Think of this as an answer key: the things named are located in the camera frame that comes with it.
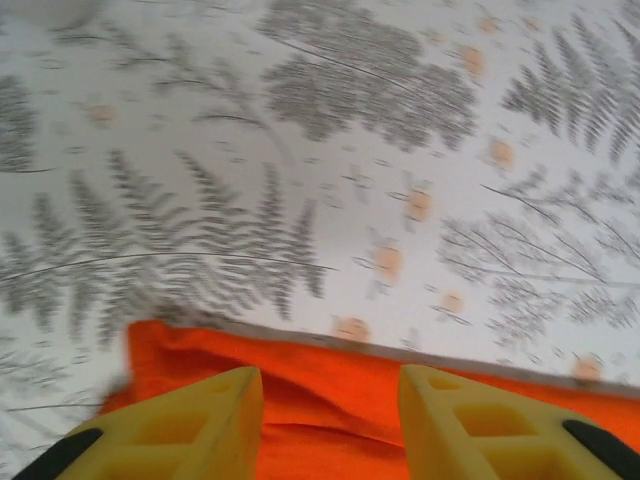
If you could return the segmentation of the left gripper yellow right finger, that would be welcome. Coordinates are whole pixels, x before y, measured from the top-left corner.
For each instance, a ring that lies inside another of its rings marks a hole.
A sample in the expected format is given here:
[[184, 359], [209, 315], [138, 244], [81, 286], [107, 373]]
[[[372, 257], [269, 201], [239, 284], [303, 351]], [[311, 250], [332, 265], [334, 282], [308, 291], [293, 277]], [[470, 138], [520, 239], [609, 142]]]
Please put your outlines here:
[[413, 479], [636, 479], [639, 455], [591, 419], [421, 365], [398, 412]]

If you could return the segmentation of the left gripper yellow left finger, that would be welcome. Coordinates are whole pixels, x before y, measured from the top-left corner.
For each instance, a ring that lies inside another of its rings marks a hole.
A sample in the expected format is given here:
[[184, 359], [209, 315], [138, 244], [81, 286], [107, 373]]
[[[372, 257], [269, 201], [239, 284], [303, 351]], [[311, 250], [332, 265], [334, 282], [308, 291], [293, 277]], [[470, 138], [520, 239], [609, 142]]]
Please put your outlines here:
[[16, 476], [252, 479], [262, 420], [261, 373], [236, 368], [88, 420]]

